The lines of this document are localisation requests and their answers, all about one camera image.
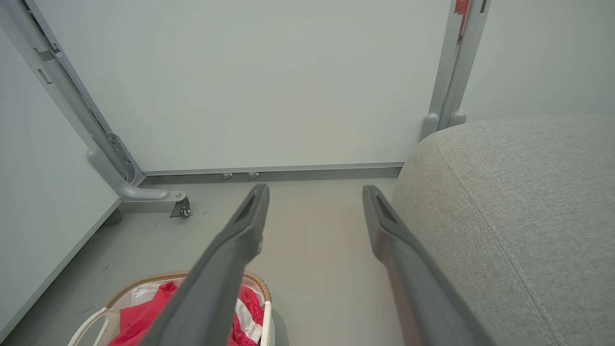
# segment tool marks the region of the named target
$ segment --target woven brown rim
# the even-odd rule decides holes
[[[178,272],[167,272],[167,273],[162,273],[162,274],[149,275],[149,276],[145,276],[143,278],[140,278],[138,280],[135,280],[135,281],[131,282],[128,286],[124,287],[123,290],[119,291],[119,293],[117,293],[111,299],[111,301],[109,301],[109,304],[107,304],[106,308],[110,309],[111,307],[113,307],[113,305],[115,303],[117,303],[117,301],[124,294],[132,291],[137,286],[140,286],[140,285],[146,284],[146,283],[152,283],[152,282],[155,282],[155,281],[161,281],[161,280],[181,279],[181,278],[185,278],[187,275],[188,275],[188,271],[187,270],[180,270]],[[244,278],[248,278],[248,279],[254,281],[258,285],[258,287],[261,289],[261,291],[263,292],[263,295],[265,297],[265,301],[268,301],[268,302],[271,301],[271,293],[269,293],[269,288],[267,288],[267,285],[265,284],[263,279],[258,277],[258,275],[254,274],[252,272],[248,272],[248,271],[244,271]]]

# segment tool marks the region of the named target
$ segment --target white basket handle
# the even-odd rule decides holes
[[[119,325],[119,314],[107,308],[102,308],[100,311],[95,312],[92,316],[90,316],[90,318],[83,322],[81,327],[79,327],[77,332],[73,335],[73,338],[68,343],[68,346],[77,346],[87,330],[90,329],[94,322],[98,321],[101,317],[105,318],[105,323],[100,333],[98,333],[98,337],[96,338],[93,346],[98,346],[101,340],[104,340],[102,345],[108,345],[113,338],[113,333]]]

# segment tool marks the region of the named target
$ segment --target floor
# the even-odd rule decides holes
[[[371,253],[361,200],[368,184],[390,196],[398,173],[148,178],[142,186],[188,191],[190,218],[131,212],[121,223],[100,228],[2,346],[67,345],[81,323],[126,284],[190,269],[255,183],[269,185],[271,201],[262,251],[247,270],[269,286],[277,345],[402,345],[386,269]]]

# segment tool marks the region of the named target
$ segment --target laundry basket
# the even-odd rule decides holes
[[[188,275],[188,272],[151,275],[128,285],[116,294],[106,307],[94,313],[83,322],[81,327],[79,327],[77,332],[73,335],[68,346],[77,346],[88,329],[100,318],[104,318],[105,322],[93,346],[107,346],[113,338],[119,334],[119,311],[123,308],[138,305],[143,302],[139,301],[138,296],[135,298],[135,293],[143,291],[145,288],[157,288],[170,281],[174,281],[175,284],[179,286],[186,278],[186,275]],[[241,285],[253,289],[257,295],[264,298],[263,334],[261,335],[260,344],[263,346],[274,346],[276,344],[276,330],[274,329],[273,317],[271,315],[271,295],[267,285],[265,285],[261,278],[252,272],[244,272]]]

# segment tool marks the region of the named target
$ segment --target white wall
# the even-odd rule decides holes
[[[460,110],[468,121],[615,111],[615,1],[493,0]]]
[[[405,161],[450,0],[35,0],[145,172]]]
[[[0,25],[1,342],[119,200]]]

